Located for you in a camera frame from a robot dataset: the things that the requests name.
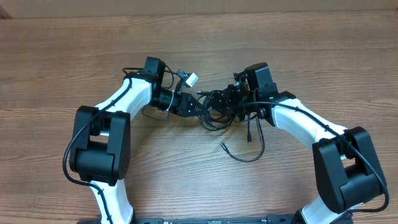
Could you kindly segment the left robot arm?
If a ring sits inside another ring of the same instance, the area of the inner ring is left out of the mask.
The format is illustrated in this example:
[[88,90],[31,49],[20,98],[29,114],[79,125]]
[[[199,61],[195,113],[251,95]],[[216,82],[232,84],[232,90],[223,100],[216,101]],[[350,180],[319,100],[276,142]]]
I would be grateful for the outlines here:
[[101,218],[98,223],[135,223],[124,178],[131,158],[131,121],[147,105],[180,117],[201,116],[206,108],[182,87],[198,81],[196,73],[173,72],[161,59],[147,57],[142,68],[123,68],[121,87],[96,106],[76,111],[73,134],[62,161],[65,177],[88,186]]

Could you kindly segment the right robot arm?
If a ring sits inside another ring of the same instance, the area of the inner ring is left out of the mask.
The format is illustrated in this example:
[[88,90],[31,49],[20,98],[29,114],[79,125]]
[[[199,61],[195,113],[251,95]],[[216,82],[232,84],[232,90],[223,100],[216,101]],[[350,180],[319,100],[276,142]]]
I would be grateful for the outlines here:
[[348,129],[312,112],[295,95],[280,92],[267,63],[235,73],[236,84],[212,93],[208,106],[232,121],[264,119],[308,147],[313,156],[316,199],[280,223],[352,223],[354,213],[378,213],[390,195],[370,134]]

